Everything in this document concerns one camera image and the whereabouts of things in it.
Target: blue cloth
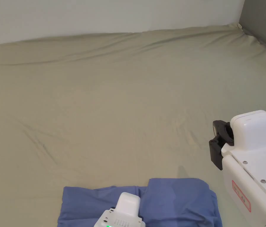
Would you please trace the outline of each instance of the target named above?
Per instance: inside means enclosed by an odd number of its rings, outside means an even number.
[[[146,227],[222,227],[216,194],[200,179],[150,179],[147,187],[65,187],[58,227],[93,227],[122,192],[141,198]]]

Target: bed sheet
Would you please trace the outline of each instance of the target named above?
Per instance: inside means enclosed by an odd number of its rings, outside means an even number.
[[[211,163],[212,121],[266,110],[266,48],[239,25],[0,45],[0,226],[56,226],[64,186],[195,177],[248,226]]]

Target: sticker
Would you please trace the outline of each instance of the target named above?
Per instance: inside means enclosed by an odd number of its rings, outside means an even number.
[[[239,189],[239,187],[236,185],[236,183],[234,181],[232,181],[232,183],[233,183],[233,190],[235,191],[237,196],[241,199],[243,204],[246,206],[247,210],[249,212],[251,212],[251,206],[250,206],[249,200],[246,198],[246,196],[243,194],[243,192]]]

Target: fabric surface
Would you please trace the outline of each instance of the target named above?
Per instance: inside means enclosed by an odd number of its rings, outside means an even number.
[[[0,45],[0,226],[56,227],[65,186],[200,178],[247,226],[210,161],[212,122],[266,111],[266,48],[237,26]]]
[[[147,227],[222,227],[216,194],[199,179],[150,179],[147,187],[65,187],[58,227],[93,227],[122,192],[141,198]]]

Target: white plastic casing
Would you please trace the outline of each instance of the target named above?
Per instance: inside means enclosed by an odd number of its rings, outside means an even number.
[[[127,192],[121,193],[115,209],[106,210],[94,227],[145,227],[138,217],[140,198]]]
[[[253,227],[266,226],[266,112],[232,118],[234,146],[221,150],[226,190]]]

